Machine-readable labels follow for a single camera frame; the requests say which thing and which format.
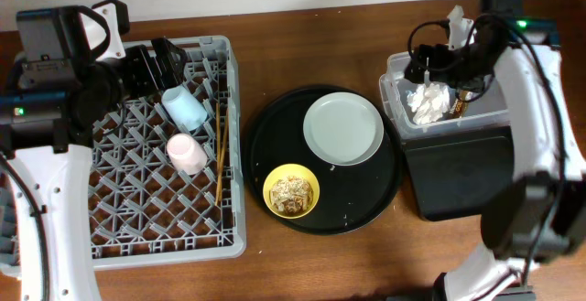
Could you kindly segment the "gold snack wrapper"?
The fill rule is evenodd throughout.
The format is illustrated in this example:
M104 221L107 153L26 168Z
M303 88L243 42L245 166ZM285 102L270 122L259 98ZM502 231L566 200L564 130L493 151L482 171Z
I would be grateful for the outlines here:
M459 119L464 116L468 109L468 101L474 96L473 92L470 91L458 91L456 92L456 99L454 104L450 108L450 118Z

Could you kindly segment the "white tissue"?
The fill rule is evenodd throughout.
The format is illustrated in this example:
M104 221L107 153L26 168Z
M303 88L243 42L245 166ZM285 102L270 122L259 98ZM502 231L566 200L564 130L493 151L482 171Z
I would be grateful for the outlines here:
M436 82L419 84L407 95L407 105L414 114L414 124L435 123L450 109L449 87Z

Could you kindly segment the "light blue cup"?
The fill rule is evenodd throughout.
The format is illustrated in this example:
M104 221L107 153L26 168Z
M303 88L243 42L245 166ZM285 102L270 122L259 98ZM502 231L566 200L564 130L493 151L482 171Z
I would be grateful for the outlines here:
M208 118L204 106L184 86L165 90L161 101L174 123L188 131L196 130Z

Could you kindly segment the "wooden chopstick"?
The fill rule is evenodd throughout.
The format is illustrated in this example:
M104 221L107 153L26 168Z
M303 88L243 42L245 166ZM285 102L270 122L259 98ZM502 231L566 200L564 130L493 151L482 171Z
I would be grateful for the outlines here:
M222 132L222 143L221 143L221 153L220 153L220 161L219 161L219 170L218 170L218 183L216 189L216 206L220 207L222 202L222 176L223 176L223 168L224 168L224 159L225 159L225 152L227 147L228 141L228 134L229 134L229 116L230 111L229 108L226 108L225 112L225 119L224 119L224 128Z
M218 206L220 203L220 156L221 156L221 113L220 113L220 102L219 100L216 102L215 105L215 122L216 122L216 190L215 190L215 205Z

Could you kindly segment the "pink cup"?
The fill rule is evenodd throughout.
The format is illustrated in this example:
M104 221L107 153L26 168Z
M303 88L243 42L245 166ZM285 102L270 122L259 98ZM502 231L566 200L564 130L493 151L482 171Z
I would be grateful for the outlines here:
M177 171L189 176L201 172L208 157L202 146L189 134L175 134L167 142L166 150L172 165Z

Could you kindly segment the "white round plate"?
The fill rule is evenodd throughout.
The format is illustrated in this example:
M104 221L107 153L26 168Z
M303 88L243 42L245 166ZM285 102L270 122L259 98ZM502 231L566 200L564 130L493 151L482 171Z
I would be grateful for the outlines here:
M337 91L316 100L303 119L303 135L314 155L335 166L354 166L372 157L384 139L383 119L355 93Z

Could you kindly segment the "yellow bowl with food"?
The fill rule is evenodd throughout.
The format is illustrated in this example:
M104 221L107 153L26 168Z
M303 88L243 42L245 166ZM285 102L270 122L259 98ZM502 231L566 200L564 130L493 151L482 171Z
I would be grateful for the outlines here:
M263 200L268 209L283 219L299 219L318 204L320 184L304 166L285 164L273 169L263 183Z

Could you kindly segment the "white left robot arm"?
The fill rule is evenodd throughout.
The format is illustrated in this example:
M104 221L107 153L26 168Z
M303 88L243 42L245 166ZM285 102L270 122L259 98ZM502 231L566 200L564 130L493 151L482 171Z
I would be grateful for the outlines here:
M93 126L180 85L188 56L166 38L125 47L129 15L118 0L21 11L16 24L24 54L1 93L1 168L15 198L21 296L96 300Z

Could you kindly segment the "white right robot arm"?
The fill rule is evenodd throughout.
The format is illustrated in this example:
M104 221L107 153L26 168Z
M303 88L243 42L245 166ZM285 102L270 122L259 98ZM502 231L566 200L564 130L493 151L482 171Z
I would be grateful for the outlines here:
M476 97L497 82L514 145L512 181L482 213L482 243L436 279L434 300L492 300L585 239L585 160L561 86L556 23L525 16L522 0L480 6L472 22L459 8L441 21L447 44L407 49L408 81L438 81Z

